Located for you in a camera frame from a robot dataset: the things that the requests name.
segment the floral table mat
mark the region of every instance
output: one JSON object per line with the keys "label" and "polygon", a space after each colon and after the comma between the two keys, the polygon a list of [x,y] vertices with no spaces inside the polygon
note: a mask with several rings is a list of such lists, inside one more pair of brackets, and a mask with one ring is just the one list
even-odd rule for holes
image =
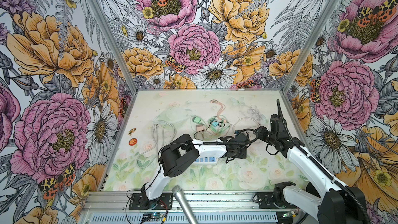
{"label": "floral table mat", "polygon": [[[174,139],[184,133],[193,137],[196,131],[191,126],[192,116],[196,115],[207,121],[219,113],[222,104],[224,111],[221,114],[232,125],[239,119],[256,118],[260,115],[264,117],[261,124],[269,128],[269,117],[276,113],[277,99],[280,99],[278,91],[139,92],[114,161],[109,164],[112,167],[104,190],[139,189],[152,178],[158,167],[156,149],[150,150],[154,146],[151,134],[153,122],[173,122],[177,130]],[[281,107],[287,118],[285,106]],[[291,120],[286,120],[291,134],[296,136]],[[232,135],[232,125],[221,136]],[[255,125],[250,119],[242,119],[236,123],[234,129]],[[164,132],[165,144],[168,144],[172,136],[171,127],[165,127]],[[161,147],[163,129],[158,128],[157,133]],[[202,139],[202,135],[197,134],[196,138]],[[217,137],[206,133],[204,138],[208,140]],[[248,148],[247,159],[235,159],[226,164],[224,158],[216,165],[192,165],[182,175],[172,179],[165,190],[171,190],[177,184],[185,190],[267,190],[272,189],[275,183],[283,181],[294,182],[302,188],[308,183],[295,165],[281,154],[269,155],[266,152],[266,143],[258,140]]]}

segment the power strip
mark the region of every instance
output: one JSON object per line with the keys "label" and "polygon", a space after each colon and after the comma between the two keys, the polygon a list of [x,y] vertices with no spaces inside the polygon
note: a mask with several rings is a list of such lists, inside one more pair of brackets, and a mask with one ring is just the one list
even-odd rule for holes
{"label": "power strip", "polygon": [[216,164],[219,161],[219,158],[216,157],[198,157],[193,164],[200,165],[212,165]]}

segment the black flexible conduit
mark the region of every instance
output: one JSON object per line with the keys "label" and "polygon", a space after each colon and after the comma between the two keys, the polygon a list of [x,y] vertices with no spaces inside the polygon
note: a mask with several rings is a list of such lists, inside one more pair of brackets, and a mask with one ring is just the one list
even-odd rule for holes
{"label": "black flexible conduit", "polygon": [[[289,130],[287,129],[287,124],[286,124],[286,120],[283,118],[283,113],[281,110],[281,105],[279,103],[279,100],[276,100],[276,103],[278,105],[278,116],[282,119],[282,123],[283,123],[283,127],[285,127],[285,130],[287,132],[287,135],[289,136],[289,138],[291,139],[291,141],[294,143],[294,145],[304,154],[307,155],[308,153],[300,146],[300,144],[298,144],[292,137],[292,135],[290,134]],[[327,171],[326,169],[324,169],[322,167],[322,165],[312,156],[308,157],[315,165],[316,167],[318,167],[323,174],[326,175],[326,177],[328,177],[331,181],[334,180],[333,176],[330,174],[329,171]],[[336,184],[338,187],[341,188],[341,190],[347,194],[354,202],[355,204],[358,206],[359,210],[361,211],[362,215],[365,217],[365,224],[372,224],[369,215],[367,214],[366,208],[362,205],[362,203],[358,200],[358,198],[356,198],[356,196],[351,192],[351,190],[347,187],[342,185],[340,182],[338,181],[333,181],[334,184]]]}

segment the wall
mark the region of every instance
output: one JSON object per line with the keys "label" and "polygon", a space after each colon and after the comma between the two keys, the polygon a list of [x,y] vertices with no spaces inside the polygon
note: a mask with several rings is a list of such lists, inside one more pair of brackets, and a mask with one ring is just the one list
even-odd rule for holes
{"label": "wall", "polygon": [[397,3],[341,0],[311,51],[310,82],[287,90],[313,154],[365,193],[377,224],[398,223]]}
{"label": "wall", "polygon": [[139,88],[194,89],[280,88],[327,0],[99,1]]}
{"label": "wall", "polygon": [[0,0],[0,219],[72,224],[131,94],[73,0]]}

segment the microphone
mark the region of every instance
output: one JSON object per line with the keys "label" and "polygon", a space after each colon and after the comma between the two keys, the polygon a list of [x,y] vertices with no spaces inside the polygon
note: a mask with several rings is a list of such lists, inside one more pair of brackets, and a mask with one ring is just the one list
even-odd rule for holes
{"label": "microphone", "polygon": [[184,191],[182,191],[181,187],[176,185],[172,189],[174,197],[177,199],[178,203],[180,204],[182,211],[184,211],[185,216],[187,217],[190,224],[198,224],[195,215],[193,215],[192,209],[189,206]]}

